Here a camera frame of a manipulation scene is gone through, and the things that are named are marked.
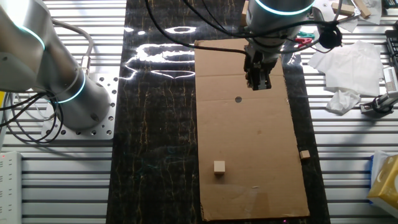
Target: red object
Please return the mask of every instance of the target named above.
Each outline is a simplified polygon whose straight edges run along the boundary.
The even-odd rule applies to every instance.
[[[301,43],[300,45],[298,45],[298,47],[304,47],[307,44],[311,44],[312,42],[312,38],[296,38],[294,39],[294,41],[296,41],[297,43]]]

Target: crumpled tissue paper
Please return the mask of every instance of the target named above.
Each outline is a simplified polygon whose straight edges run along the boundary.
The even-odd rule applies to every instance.
[[[381,20],[381,9],[382,9],[381,0],[362,0],[362,1],[363,3],[365,3],[365,6],[368,7],[369,11],[371,11],[372,14],[367,19],[364,19],[361,16],[359,18],[379,25]]]
[[[326,105],[326,109],[336,114],[345,114],[361,101],[361,97],[351,91],[338,90]]]
[[[326,87],[335,95],[327,108],[344,114],[361,101],[359,95],[380,95],[379,79],[383,77],[380,49],[373,44],[357,41],[333,49],[327,54],[317,52],[308,64],[325,73]]]

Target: cardboard sheet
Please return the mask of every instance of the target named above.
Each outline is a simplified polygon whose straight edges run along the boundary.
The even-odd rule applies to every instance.
[[[248,43],[196,44],[244,49]],[[243,63],[243,54],[195,51],[202,218],[309,216],[282,66],[271,73],[272,89],[252,91]],[[214,161],[225,161],[224,175],[214,174]]]

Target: wooden piece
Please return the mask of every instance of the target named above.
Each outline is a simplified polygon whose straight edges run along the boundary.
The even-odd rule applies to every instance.
[[[333,9],[333,12],[337,12],[338,9],[338,3],[337,2],[333,2],[331,4],[331,7]],[[355,13],[355,7],[354,6],[350,6],[350,5],[346,5],[343,4],[341,6],[341,11],[340,11],[340,15],[342,16],[352,16]]]
[[[214,161],[214,174],[223,175],[225,173],[225,161]]]
[[[372,13],[371,11],[368,9],[368,7],[366,7],[365,3],[363,3],[362,0],[354,0],[356,7],[358,7],[358,9],[361,11],[361,16],[366,19],[368,18]]]
[[[243,10],[242,10],[242,16],[241,16],[241,26],[245,27],[248,24],[246,23],[246,14],[249,9],[249,1],[244,2]]]
[[[309,159],[311,158],[310,156],[310,151],[306,150],[306,151],[301,151],[300,152],[300,158],[301,159]]]

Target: power strip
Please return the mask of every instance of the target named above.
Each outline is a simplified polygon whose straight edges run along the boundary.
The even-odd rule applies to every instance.
[[[0,154],[0,224],[22,223],[22,156]]]

